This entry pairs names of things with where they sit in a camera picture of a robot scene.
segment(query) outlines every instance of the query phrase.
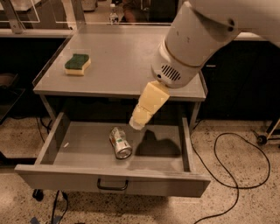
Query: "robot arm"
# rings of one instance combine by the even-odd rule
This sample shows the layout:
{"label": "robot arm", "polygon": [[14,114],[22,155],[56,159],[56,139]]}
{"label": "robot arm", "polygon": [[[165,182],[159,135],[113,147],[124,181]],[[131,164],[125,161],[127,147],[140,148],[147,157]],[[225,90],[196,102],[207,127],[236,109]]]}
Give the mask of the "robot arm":
{"label": "robot arm", "polygon": [[215,52],[241,32],[253,32],[280,47],[279,27],[279,0],[184,2],[151,63],[157,82],[143,91],[130,125],[140,130],[168,100],[168,88],[187,85]]}

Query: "drawer handle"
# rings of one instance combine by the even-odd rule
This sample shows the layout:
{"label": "drawer handle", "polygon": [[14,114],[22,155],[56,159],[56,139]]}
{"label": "drawer handle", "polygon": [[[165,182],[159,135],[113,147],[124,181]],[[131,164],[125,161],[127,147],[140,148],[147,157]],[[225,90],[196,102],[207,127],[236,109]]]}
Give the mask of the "drawer handle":
{"label": "drawer handle", "polygon": [[101,190],[106,190],[106,191],[124,191],[126,190],[126,188],[128,188],[129,185],[129,181],[125,180],[125,185],[123,187],[115,187],[115,186],[102,186],[101,185],[101,179],[98,178],[97,181],[97,187]]}

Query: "green sponge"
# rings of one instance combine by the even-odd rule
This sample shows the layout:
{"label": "green sponge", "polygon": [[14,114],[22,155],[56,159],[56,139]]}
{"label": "green sponge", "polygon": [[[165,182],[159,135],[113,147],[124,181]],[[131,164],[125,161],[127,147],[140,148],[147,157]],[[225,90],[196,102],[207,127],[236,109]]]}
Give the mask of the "green sponge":
{"label": "green sponge", "polygon": [[90,65],[87,54],[73,54],[73,57],[65,64],[66,74],[84,75],[86,68]]}

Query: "black cable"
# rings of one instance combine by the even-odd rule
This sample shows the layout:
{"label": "black cable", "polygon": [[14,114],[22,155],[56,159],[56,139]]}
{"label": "black cable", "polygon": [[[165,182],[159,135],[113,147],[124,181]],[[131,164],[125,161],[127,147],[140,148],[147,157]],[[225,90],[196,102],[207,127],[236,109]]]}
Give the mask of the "black cable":
{"label": "black cable", "polygon": [[41,124],[46,128],[46,131],[47,131],[48,134],[49,134],[49,132],[50,132],[50,130],[51,130],[51,127],[50,127],[50,126],[51,126],[52,121],[53,121],[53,120],[50,120],[49,123],[48,123],[47,125],[45,125],[44,122],[43,122],[43,118],[40,117],[40,122],[41,122]]}
{"label": "black cable", "polygon": [[28,115],[24,116],[14,116],[14,115],[9,115],[10,118],[15,119],[15,120],[22,120],[28,117]]}
{"label": "black cable", "polygon": [[[238,183],[237,181],[235,180],[234,176],[231,174],[231,172],[226,168],[226,166],[221,162],[221,160],[219,159],[218,155],[217,155],[217,150],[216,150],[216,146],[217,146],[217,143],[218,143],[218,140],[220,139],[220,137],[223,137],[223,136],[226,136],[226,135],[234,135],[236,137],[240,137],[243,141],[245,141],[247,144],[250,144],[252,146],[254,146],[256,149],[258,149],[263,155],[264,157],[266,158],[267,160],[267,163],[268,163],[268,175],[267,177],[265,178],[265,180],[263,182],[261,182],[260,184],[258,185],[252,185],[252,186],[238,186]],[[199,160],[201,161],[201,163],[205,166],[205,168],[207,169],[207,171],[211,174],[211,176],[218,182],[220,183],[221,185],[223,186],[226,186],[226,187],[229,187],[229,188],[234,188],[237,190],[237,195],[236,195],[236,200],[234,202],[234,204],[228,209],[226,210],[225,212],[223,213],[218,213],[218,214],[214,214],[214,215],[209,215],[207,217],[204,217],[204,218],[201,218],[197,221],[194,222],[194,224],[200,222],[200,221],[203,221],[203,220],[206,220],[206,219],[211,219],[211,218],[214,218],[214,217],[218,217],[218,216],[222,216],[223,214],[226,214],[228,213],[229,211],[231,211],[237,204],[238,202],[238,199],[239,199],[239,194],[240,194],[240,190],[248,190],[248,189],[253,189],[253,188],[257,188],[259,186],[262,186],[263,184],[265,184],[269,177],[270,177],[270,161],[268,159],[268,157],[265,155],[265,153],[259,148],[257,147],[256,145],[252,144],[251,142],[249,142],[248,140],[246,140],[244,137],[240,136],[240,135],[237,135],[235,133],[223,133],[223,134],[220,134],[217,136],[217,138],[215,139],[215,143],[214,143],[214,147],[213,147],[213,150],[214,150],[214,155],[215,157],[217,158],[217,160],[219,161],[220,165],[225,169],[225,171],[229,174],[229,176],[231,177],[231,179],[234,181],[234,184],[235,185],[227,185],[227,184],[224,184],[223,182],[221,182],[220,180],[218,180],[214,175],[213,173],[209,170],[209,168],[206,166],[206,164],[204,163],[203,159],[201,158],[200,154],[195,150],[194,148],[194,145],[193,145],[193,142],[192,142],[192,147],[193,147],[193,150],[194,152],[198,155],[199,157]]]}
{"label": "black cable", "polygon": [[11,90],[11,89],[7,89],[11,94],[14,94],[14,95],[16,95],[16,96],[19,96],[19,94],[16,92],[16,91],[13,91],[13,90]]}
{"label": "black cable", "polygon": [[199,124],[204,121],[203,119],[198,120],[197,123],[194,125],[194,127],[192,128],[192,132],[199,126]]}
{"label": "black cable", "polygon": [[68,196],[67,196],[67,194],[66,194],[65,192],[62,192],[62,196],[63,196],[63,198],[64,198],[65,201],[66,201],[66,209],[64,210],[64,213],[62,214],[62,216],[61,216],[61,218],[60,218],[58,224],[60,224],[60,221],[63,219],[65,213],[66,213],[67,210],[68,210],[68,205],[69,205],[69,201],[68,201]]}
{"label": "black cable", "polygon": [[[57,222],[57,224],[60,224],[61,220],[63,219],[65,213],[66,213],[67,210],[68,210],[68,205],[69,205],[69,201],[68,201],[68,196],[67,196],[67,194],[66,194],[65,192],[61,192],[61,193],[62,193],[63,199],[66,201],[66,209],[64,210],[64,212],[63,212],[62,216],[60,217],[59,221]],[[53,202],[51,224],[54,224],[54,223],[53,223],[54,212],[55,212],[55,209],[56,209],[56,205],[57,205],[57,201],[58,201],[59,194],[60,194],[60,191],[57,191],[57,192],[56,192],[55,199],[54,199],[54,202]]]}
{"label": "black cable", "polygon": [[41,138],[43,140],[43,143],[45,143],[45,139],[43,138],[43,135],[42,135],[41,128],[40,128],[40,125],[39,125],[37,117],[36,117],[36,122],[37,122],[37,126],[38,126],[38,132],[40,133],[40,136],[41,136]]}
{"label": "black cable", "polygon": [[51,224],[54,224],[54,223],[53,223],[54,212],[55,212],[56,204],[57,204],[57,202],[58,202],[59,194],[60,194],[60,191],[57,191],[57,192],[56,192],[56,195],[55,195],[54,202],[53,202]]}

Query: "speckled floor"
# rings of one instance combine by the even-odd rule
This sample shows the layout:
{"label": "speckled floor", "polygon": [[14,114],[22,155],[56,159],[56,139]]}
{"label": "speckled floor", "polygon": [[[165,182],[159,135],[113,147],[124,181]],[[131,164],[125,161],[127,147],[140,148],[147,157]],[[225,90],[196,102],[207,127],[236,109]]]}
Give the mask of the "speckled floor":
{"label": "speckled floor", "polygon": [[[253,144],[251,130],[262,134],[269,122],[202,121],[192,133],[192,142],[211,172],[222,182],[234,185],[214,156],[214,142],[221,133],[237,133]],[[46,129],[41,127],[43,138]],[[36,157],[42,147],[35,118],[14,120],[0,125],[0,150],[7,157]],[[280,149],[279,142],[269,141],[262,147],[271,165],[268,181],[255,189],[240,190],[236,206],[228,213],[200,223],[280,223]],[[263,154],[237,136],[221,136],[216,154],[232,172],[239,186],[254,186],[268,174]],[[196,171],[208,174],[197,155]],[[44,191],[41,202],[32,197],[33,190],[13,170],[0,169],[0,223],[50,223],[55,191]],[[91,192],[66,192],[69,208],[60,223],[166,223],[188,224],[208,215],[228,210],[236,200],[236,189],[227,188],[212,178],[199,199],[151,197]],[[60,216],[66,202],[59,196],[55,216]]]}

